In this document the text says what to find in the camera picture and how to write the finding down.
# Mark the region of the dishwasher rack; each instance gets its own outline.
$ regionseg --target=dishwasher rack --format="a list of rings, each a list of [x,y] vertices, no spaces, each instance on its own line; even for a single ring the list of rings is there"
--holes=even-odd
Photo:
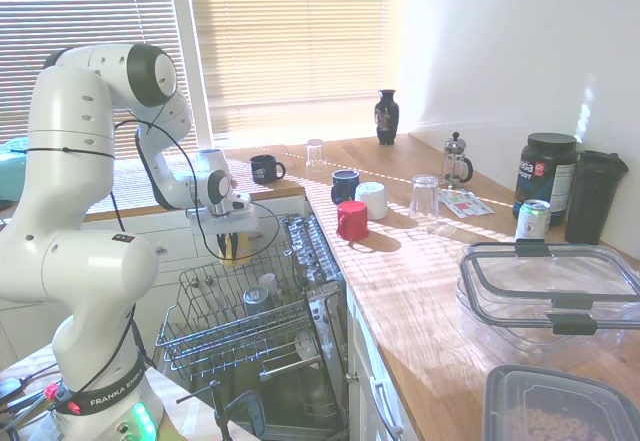
[[[322,361],[307,296],[284,256],[289,249],[275,243],[242,266],[212,263],[180,275],[176,304],[167,311],[156,343],[171,370],[193,380],[260,360],[260,379],[267,380]],[[276,307],[247,316],[243,292],[266,273],[276,276]],[[296,345],[310,355],[302,359]]]

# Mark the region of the green light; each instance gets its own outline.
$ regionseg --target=green light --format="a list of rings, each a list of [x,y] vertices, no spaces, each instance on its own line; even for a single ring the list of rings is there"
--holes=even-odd
[[[147,408],[142,403],[138,403],[133,407],[133,412],[138,422],[138,429],[142,434],[139,441],[155,441],[156,440],[156,427],[149,416]]]

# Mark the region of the food container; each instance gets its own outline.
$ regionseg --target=food container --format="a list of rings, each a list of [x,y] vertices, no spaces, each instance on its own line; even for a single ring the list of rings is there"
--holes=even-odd
[[[613,250],[479,243],[460,263],[462,331],[492,360],[566,369],[640,328],[640,279]]]
[[[487,378],[484,441],[638,441],[640,414],[622,393],[587,378],[500,366]]]

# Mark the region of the dark blue mug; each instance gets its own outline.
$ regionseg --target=dark blue mug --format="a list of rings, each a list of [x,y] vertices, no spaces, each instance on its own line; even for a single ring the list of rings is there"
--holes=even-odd
[[[360,184],[360,173],[353,169],[340,169],[334,171],[331,177],[333,177],[331,201],[334,204],[353,201],[356,198],[356,188]]]

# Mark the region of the black thermos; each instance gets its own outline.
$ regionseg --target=black thermos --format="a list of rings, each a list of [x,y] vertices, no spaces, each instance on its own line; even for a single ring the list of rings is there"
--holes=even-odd
[[[598,244],[618,183],[628,171],[616,153],[580,154],[564,236],[567,242]]]

